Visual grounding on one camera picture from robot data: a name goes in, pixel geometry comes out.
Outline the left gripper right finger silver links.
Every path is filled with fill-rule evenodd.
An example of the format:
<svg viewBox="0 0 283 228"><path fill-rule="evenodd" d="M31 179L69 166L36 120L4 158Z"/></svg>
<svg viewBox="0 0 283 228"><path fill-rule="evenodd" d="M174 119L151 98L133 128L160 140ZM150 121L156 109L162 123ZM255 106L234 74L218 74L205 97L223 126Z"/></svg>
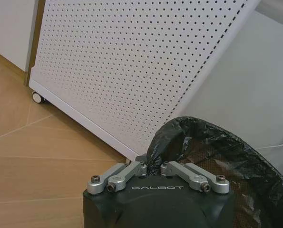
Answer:
<svg viewBox="0 0 283 228"><path fill-rule="evenodd" d="M230 192L230 183L224 175L214 175L193 163L164 162L160 166L160 173L164 176L178 176L187 182L191 189L199 192L208 193L211 190L218 194Z"/></svg>

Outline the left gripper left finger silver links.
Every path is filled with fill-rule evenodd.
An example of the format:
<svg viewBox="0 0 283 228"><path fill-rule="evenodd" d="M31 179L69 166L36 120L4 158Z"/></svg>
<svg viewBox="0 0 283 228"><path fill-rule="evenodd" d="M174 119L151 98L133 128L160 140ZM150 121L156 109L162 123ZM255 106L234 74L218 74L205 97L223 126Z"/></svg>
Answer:
<svg viewBox="0 0 283 228"><path fill-rule="evenodd" d="M134 176L147 176L146 155L137 156L130 163L117 163L101 175L93 175L87 184L89 194L100 194L104 190L117 192L125 189L126 183Z"/></svg>

